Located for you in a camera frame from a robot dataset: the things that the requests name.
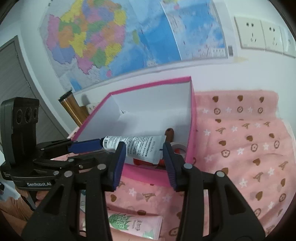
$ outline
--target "white tube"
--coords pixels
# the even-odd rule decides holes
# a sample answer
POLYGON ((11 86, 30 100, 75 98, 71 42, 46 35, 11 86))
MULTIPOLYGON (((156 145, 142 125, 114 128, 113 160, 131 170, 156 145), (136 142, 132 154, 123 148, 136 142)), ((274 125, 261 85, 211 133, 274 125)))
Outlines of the white tube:
POLYGON ((117 137, 107 136, 102 146, 109 151, 115 151, 119 142, 126 144, 126 156, 158 164, 162 156, 166 136, 117 137))
POLYGON ((129 215, 110 210, 107 212, 111 228, 139 237, 158 240, 162 216, 129 215))

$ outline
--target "gray door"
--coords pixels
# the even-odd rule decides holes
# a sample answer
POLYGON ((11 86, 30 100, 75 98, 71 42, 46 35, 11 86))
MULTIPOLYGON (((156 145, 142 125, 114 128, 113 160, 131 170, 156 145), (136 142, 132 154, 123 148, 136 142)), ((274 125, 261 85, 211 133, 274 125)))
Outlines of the gray door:
MULTIPOLYGON (((14 97, 36 98, 23 73, 15 43, 11 42, 0 48, 0 103, 14 97)), ((37 143, 64 139, 42 106, 39 106, 36 138, 37 143)))

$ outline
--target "pink tube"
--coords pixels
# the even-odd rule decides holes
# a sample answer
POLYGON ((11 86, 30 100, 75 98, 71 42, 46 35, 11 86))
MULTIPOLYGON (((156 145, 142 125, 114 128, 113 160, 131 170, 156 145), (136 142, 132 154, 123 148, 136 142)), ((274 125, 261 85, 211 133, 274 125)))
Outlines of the pink tube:
POLYGON ((158 240, 162 216, 137 216, 108 210, 110 227, 122 232, 158 240))

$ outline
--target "cardboard box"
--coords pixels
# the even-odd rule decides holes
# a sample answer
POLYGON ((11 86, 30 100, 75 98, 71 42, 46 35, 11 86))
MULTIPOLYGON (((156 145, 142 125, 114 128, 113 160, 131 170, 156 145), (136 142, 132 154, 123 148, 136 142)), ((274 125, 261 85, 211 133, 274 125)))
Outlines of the cardboard box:
MULTIPOLYGON (((187 145, 185 161, 193 163, 196 103, 191 77, 163 80, 109 93, 79 128, 73 140, 105 136, 157 136, 174 129, 174 142, 187 145)), ((126 157, 123 176, 170 186, 165 170, 135 166, 126 157)))

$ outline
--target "tape roll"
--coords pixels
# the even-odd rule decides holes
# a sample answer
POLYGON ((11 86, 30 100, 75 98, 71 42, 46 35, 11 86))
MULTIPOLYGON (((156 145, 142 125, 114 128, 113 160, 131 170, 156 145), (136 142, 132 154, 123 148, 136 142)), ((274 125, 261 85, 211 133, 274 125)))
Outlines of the tape roll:
POLYGON ((173 149, 174 152, 175 152, 176 149, 183 150, 185 153, 182 153, 182 154, 179 154, 179 155, 181 155, 185 159, 186 152, 187 152, 187 146, 185 144, 178 143, 178 142, 171 142, 170 144, 171 144, 172 149, 173 149))

